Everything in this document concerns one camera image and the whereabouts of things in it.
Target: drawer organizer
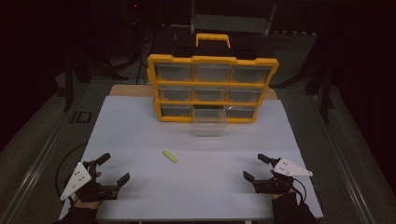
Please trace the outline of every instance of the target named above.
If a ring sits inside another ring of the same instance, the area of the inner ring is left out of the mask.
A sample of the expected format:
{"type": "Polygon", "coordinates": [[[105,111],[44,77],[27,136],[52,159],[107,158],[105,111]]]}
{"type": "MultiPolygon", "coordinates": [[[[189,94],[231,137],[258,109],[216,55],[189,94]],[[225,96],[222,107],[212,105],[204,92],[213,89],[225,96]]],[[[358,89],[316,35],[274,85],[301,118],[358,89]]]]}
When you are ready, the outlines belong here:
{"type": "Polygon", "coordinates": [[[195,109],[223,110],[227,123],[256,118],[278,61],[262,35],[156,34],[148,81],[160,121],[193,122],[195,109]]]}

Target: cable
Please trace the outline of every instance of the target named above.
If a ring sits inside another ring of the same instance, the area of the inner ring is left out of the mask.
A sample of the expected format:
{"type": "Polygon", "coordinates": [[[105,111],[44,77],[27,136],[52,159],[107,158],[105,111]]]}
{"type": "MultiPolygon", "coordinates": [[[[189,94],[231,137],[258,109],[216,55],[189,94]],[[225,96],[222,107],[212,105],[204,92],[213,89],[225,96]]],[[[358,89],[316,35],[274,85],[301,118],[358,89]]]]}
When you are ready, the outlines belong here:
{"type": "Polygon", "coordinates": [[[148,66],[147,66],[145,63],[143,63],[143,54],[145,54],[145,55],[149,55],[149,54],[146,53],[145,51],[143,51],[143,47],[144,47],[144,45],[146,44],[146,42],[147,42],[148,40],[150,40],[153,36],[154,36],[154,35],[151,34],[151,35],[148,35],[147,37],[143,38],[143,43],[142,43],[142,45],[141,45],[141,47],[140,47],[139,68],[138,68],[138,70],[137,70],[137,76],[136,76],[135,85],[137,85],[138,82],[139,82],[139,78],[140,78],[140,73],[141,73],[142,66],[145,67],[144,69],[145,69],[145,71],[146,71],[145,74],[143,74],[144,85],[146,85],[146,82],[147,82],[147,81],[146,81],[146,74],[147,74],[148,66]]]}
{"type": "Polygon", "coordinates": [[[305,199],[306,199],[306,188],[305,188],[304,184],[300,180],[298,180],[296,178],[293,178],[293,180],[299,182],[300,185],[303,186],[303,189],[304,189],[304,200],[303,200],[303,202],[305,202],[305,199]]]}
{"type": "Polygon", "coordinates": [[[280,182],[280,183],[282,183],[282,184],[288,186],[289,188],[293,189],[298,195],[300,195],[300,203],[305,201],[305,199],[304,199],[304,197],[303,197],[303,194],[302,194],[299,190],[297,190],[297,188],[295,188],[293,185],[290,185],[290,184],[288,184],[288,183],[286,183],[285,181],[280,180],[280,179],[277,179],[276,181],[278,181],[278,182],[280,182]]]}
{"type": "Polygon", "coordinates": [[[143,85],[146,85],[146,84],[147,84],[147,81],[148,81],[148,72],[146,72],[145,74],[143,74],[143,79],[144,79],[143,85]]]}
{"type": "Polygon", "coordinates": [[[59,191],[59,187],[58,187],[58,178],[59,178],[59,171],[61,170],[62,165],[64,164],[64,161],[75,151],[77,151],[77,149],[84,147],[88,145],[87,143],[83,143],[78,145],[77,147],[73,148],[71,151],[69,151],[64,158],[62,159],[61,163],[58,165],[58,168],[56,169],[56,173],[55,173],[55,189],[56,189],[56,193],[58,194],[58,197],[61,198],[61,192],[59,191]]]}
{"type": "Polygon", "coordinates": [[[179,33],[176,33],[176,35],[182,35],[182,34],[188,32],[189,30],[190,30],[190,28],[189,28],[189,29],[186,29],[186,30],[184,30],[184,31],[181,31],[181,32],[179,32],[179,33]]]}

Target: black cable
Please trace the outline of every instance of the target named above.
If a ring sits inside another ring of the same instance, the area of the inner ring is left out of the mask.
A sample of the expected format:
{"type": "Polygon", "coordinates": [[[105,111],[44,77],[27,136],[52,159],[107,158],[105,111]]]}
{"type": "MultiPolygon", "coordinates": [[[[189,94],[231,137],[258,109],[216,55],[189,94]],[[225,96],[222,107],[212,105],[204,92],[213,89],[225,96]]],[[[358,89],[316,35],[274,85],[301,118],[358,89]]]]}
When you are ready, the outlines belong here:
{"type": "MultiPolygon", "coordinates": [[[[136,76],[135,85],[137,85],[137,84],[139,83],[140,72],[141,72],[142,66],[145,67],[145,70],[146,70],[146,73],[147,73],[147,68],[148,68],[148,66],[147,66],[145,63],[143,63],[143,55],[142,55],[142,54],[146,54],[146,55],[149,55],[149,54],[146,53],[145,51],[143,51],[143,47],[144,47],[144,45],[145,45],[153,36],[154,36],[154,34],[150,34],[150,35],[144,37],[144,38],[143,38],[143,42],[142,42],[142,44],[140,45],[140,54],[139,54],[139,59],[138,59],[138,60],[139,60],[139,68],[138,68],[138,70],[137,70],[137,76],[136,76]]],[[[146,85],[145,74],[143,75],[143,79],[144,79],[144,84],[146,85]]]]}
{"type": "MultiPolygon", "coordinates": [[[[64,179],[64,189],[66,188],[67,183],[69,182],[70,178],[72,177],[72,174],[73,174],[73,173],[70,173],[70,174],[67,175],[66,178],[64,179]]],[[[69,199],[69,201],[70,201],[70,205],[73,206],[74,203],[73,203],[73,198],[72,198],[72,196],[69,196],[68,199],[69,199]]]]}
{"type": "Polygon", "coordinates": [[[181,31],[180,33],[176,33],[176,35],[182,35],[182,34],[188,32],[189,30],[190,30],[190,28],[189,28],[189,29],[186,29],[186,30],[184,30],[184,31],[181,31]]]}
{"type": "Polygon", "coordinates": [[[303,194],[302,194],[299,190],[297,190],[297,188],[295,188],[293,185],[290,185],[290,184],[288,184],[288,183],[286,183],[285,181],[282,181],[282,180],[280,180],[280,179],[278,179],[277,181],[279,181],[280,183],[282,183],[282,184],[284,184],[284,185],[290,187],[291,189],[293,189],[298,195],[300,195],[300,203],[301,203],[301,202],[304,202],[303,194]]]}
{"type": "Polygon", "coordinates": [[[143,74],[143,79],[144,79],[144,85],[146,85],[147,84],[147,80],[149,79],[148,78],[148,72],[146,72],[145,74],[143,74]]]}
{"type": "Polygon", "coordinates": [[[304,189],[304,200],[303,200],[303,202],[305,202],[305,199],[306,199],[306,188],[305,188],[304,184],[300,180],[298,180],[296,178],[293,178],[293,180],[299,182],[300,185],[303,186],[303,189],[304,189]]]}
{"type": "Polygon", "coordinates": [[[146,82],[147,82],[146,81],[146,76],[147,76],[147,73],[148,73],[148,66],[145,63],[143,63],[142,59],[143,59],[143,55],[140,54],[139,75],[140,75],[140,69],[143,66],[144,69],[145,69],[145,73],[143,74],[143,85],[146,85],[146,82]]]}
{"type": "Polygon", "coordinates": [[[83,143],[75,148],[73,148],[71,151],[69,151],[64,158],[62,159],[61,163],[58,165],[58,168],[56,169],[56,173],[55,173],[55,189],[56,189],[56,193],[58,194],[58,197],[61,198],[61,192],[59,191],[59,187],[58,187],[58,178],[59,178],[59,171],[61,170],[62,165],[64,164],[64,161],[75,151],[77,151],[77,149],[84,147],[88,145],[87,143],[83,143]]]}

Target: white table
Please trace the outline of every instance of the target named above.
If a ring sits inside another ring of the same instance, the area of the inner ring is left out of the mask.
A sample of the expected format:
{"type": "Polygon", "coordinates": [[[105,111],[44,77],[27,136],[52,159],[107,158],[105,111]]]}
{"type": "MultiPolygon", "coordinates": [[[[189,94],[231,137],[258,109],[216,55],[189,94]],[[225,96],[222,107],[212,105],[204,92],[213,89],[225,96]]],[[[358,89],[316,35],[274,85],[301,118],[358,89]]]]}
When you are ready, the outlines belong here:
{"type": "MultiPolygon", "coordinates": [[[[98,220],[258,220],[273,217],[269,195],[256,194],[243,171],[257,179],[272,177],[262,153],[304,167],[300,150],[278,100],[267,100],[252,124],[229,124],[220,137],[194,137],[190,124],[159,122],[152,98],[107,96],[82,160],[104,153],[97,179],[112,185],[126,173],[131,180],[116,201],[101,205],[98,220]],[[178,162],[163,154],[168,150],[178,162]]],[[[298,177],[306,203],[323,217],[309,177],[298,177]]],[[[298,183],[294,184],[302,193],[298,183]]],[[[60,215],[62,218],[68,203],[60,215]]]]}

